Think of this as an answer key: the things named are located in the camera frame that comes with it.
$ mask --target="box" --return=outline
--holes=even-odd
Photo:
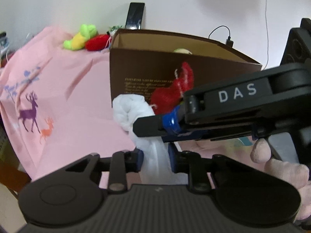
[[[185,48],[193,54],[174,53]],[[143,95],[149,102],[158,87],[169,87],[175,70],[189,63],[194,86],[260,71],[247,55],[215,40],[173,32],[119,29],[110,49],[111,99],[119,94]]]

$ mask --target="yellow plush toy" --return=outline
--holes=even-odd
[[[68,50],[80,50],[84,48],[85,42],[95,37],[97,34],[97,30],[95,25],[83,24],[80,27],[80,32],[73,37],[72,40],[64,41],[64,48]]]

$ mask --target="red plush toy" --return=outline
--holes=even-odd
[[[109,34],[98,35],[85,43],[85,49],[88,51],[103,50],[109,47],[111,39],[112,38]]]
[[[156,115],[171,112],[183,98],[184,92],[193,89],[193,71],[187,62],[182,64],[182,72],[169,88],[157,88],[151,95],[150,105]]]

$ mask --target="crumpled white tissue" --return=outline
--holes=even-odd
[[[144,162],[140,171],[143,184],[187,184],[184,173],[175,174],[171,170],[168,146],[161,137],[137,137],[133,124],[139,117],[154,116],[152,108],[141,95],[119,95],[112,102],[114,120],[125,130],[136,145],[144,152]]]

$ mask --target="purple deer print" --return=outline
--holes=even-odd
[[[38,124],[37,124],[37,121],[36,121],[36,117],[37,117],[36,107],[38,107],[38,105],[37,105],[37,103],[35,101],[38,100],[38,97],[35,94],[35,92],[32,91],[30,93],[29,98],[28,98],[28,94],[26,94],[26,99],[27,99],[27,101],[31,102],[32,109],[20,110],[20,117],[18,118],[18,120],[19,119],[23,119],[23,121],[22,121],[23,125],[25,127],[25,130],[28,132],[28,130],[27,130],[26,126],[25,126],[25,121],[26,121],[26,119],[32,119],[31,132],[33,133],[32,129],[33,129],[34,123],[35,123],[36,126],[37,126],[37,129],[38,129],[38,132],[40,133],[39,128],[38,128]]]

